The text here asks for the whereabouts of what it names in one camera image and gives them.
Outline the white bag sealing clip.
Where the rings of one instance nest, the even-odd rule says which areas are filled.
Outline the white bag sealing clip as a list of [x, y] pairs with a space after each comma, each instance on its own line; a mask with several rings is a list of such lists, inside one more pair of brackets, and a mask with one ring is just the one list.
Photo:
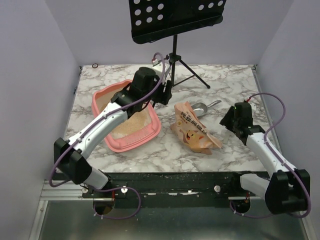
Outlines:
[[222, 143], [223, 143], [224, 145], [227, 145], [228, 142], [229, 142], [229, 138], [230, 138], [231, 136], [232, 136], [232, 134], [229, 133], [229, 132], [227, 132], [227, 133], [224, 135], [224, 137], [223, 137]]

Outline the pink litter box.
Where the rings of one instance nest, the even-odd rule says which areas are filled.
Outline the pink litter box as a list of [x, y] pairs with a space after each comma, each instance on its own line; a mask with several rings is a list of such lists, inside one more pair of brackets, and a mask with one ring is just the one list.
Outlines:
[[[96, 91], [92, 97], [91, 109], [97, 117], [110, 102], [113, 95], [127, 86], [131, 80], [111, 84]], [[152, 104], [135, 113], [128, 120], [117, 126], [104, 138], [108, 148], [116, 153], [122, 153], [137, 148], [155, 138], [161, 130], [161, 122]]]

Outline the orange cat litter bag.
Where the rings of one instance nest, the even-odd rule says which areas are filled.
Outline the orange cat litter bag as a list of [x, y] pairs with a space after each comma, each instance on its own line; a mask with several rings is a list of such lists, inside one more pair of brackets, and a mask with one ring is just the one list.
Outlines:
[[175, 104], [174, 116], [170, 129], [191, 151], [211, 155], [211, 149], [222, 147], [222, 142], [200, 122], [189, 102]]

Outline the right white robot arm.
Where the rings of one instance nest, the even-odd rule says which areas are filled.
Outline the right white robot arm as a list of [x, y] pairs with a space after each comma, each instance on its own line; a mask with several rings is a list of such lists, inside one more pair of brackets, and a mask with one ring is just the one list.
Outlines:
[[240, 176], [240, 186], [262, 198], [274, 214], [311, 211], [310, 174], [298, 169], [274, 147], [260, 125], [253, 124], [252, 107], [237, 102], [229, 108], [220, 125], [236, 135], [260, 160], [270, 179], [255, 173]]

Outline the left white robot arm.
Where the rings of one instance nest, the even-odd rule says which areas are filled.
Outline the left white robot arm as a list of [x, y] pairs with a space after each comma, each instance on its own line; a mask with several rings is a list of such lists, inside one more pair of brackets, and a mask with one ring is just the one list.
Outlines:
[[54, 169], [59, 169], [74, 184], [103, 189], [109, 178], [92, 167], [87, 159], [96, 146], [117, 126], [142, 111], [149, 101], [166, 105], [171, 98], [172, 83], [166, 81], [166, 67], [140, 67], [132, 82], [116, 92], [103, 111], [76, 135], [58, 138], [53, 144]]

